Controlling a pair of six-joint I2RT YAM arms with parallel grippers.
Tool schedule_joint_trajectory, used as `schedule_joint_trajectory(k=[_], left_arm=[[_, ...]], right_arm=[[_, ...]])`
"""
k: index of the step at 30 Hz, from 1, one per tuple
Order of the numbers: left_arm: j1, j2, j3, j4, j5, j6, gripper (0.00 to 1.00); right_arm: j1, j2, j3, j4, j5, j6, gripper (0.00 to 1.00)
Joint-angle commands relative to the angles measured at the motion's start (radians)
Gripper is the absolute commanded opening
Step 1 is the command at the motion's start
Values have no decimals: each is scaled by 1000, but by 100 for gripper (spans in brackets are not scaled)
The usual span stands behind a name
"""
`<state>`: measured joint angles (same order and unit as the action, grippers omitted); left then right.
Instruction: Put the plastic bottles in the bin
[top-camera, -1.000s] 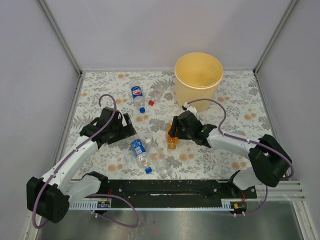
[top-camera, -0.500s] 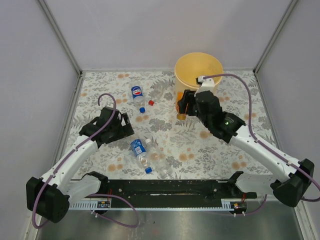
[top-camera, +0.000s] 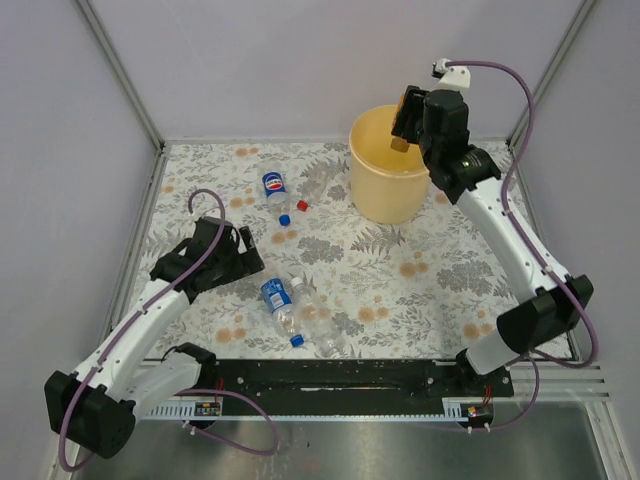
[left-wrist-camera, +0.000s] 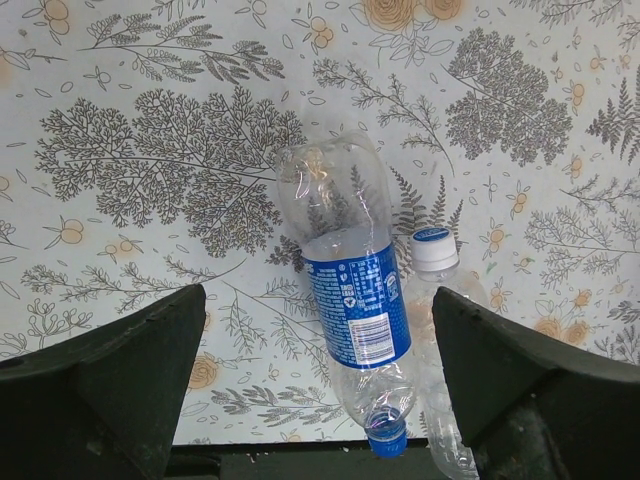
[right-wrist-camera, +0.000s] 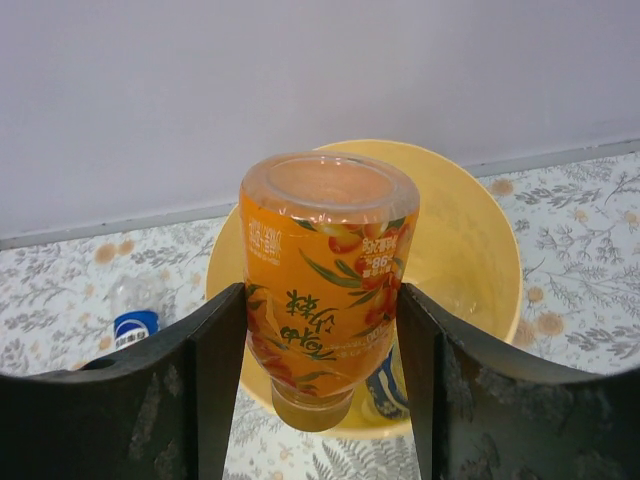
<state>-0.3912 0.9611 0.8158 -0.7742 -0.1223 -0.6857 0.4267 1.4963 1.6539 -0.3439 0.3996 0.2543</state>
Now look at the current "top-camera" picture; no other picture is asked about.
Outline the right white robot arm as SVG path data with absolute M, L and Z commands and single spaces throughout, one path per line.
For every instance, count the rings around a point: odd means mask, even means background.
M 501 314 L 493 333 L 457 357 L 457 388 L 480 394 L 491 373 L 573 330 L 593 295 L 543 246 L 504 192 L 500 169 L 469 141 L 469 109 L 453 90 L 406 88 L 391 135 L 418 147 L 432 182 L 478 229 L 510 282 L 517 306 Z

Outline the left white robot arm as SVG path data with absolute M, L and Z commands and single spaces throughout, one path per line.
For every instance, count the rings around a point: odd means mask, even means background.
M 168 326 L 198 295 L 263 270 L 248 227 L 202 217 L 194 234 L 162 256 L 134 307 L 105 341 L 72 372 L 54 372 L 44 385 L 51 429 L 109 459 L 128 442 L 136 424 L 183 390 L 205 395 L 220 381 L 216 356 L 193 343 L 169 350 L 144 374 L 142 361 Z

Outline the orange label plastic bottle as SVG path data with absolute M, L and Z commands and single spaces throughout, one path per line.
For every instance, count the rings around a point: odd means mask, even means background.
M 395 133 L 396 124 L 398 123 L 398 119 L 402 113 L 403 104 L 404 104 L 404 97 L 401 97 L 393 117 L 391 142 L 390 142 L 390 147 L 394 151 L 397 151 L 399 153 L 406 153 L 409 150 L 409 143 L 405 139 L 403 139 L 399 134 Z

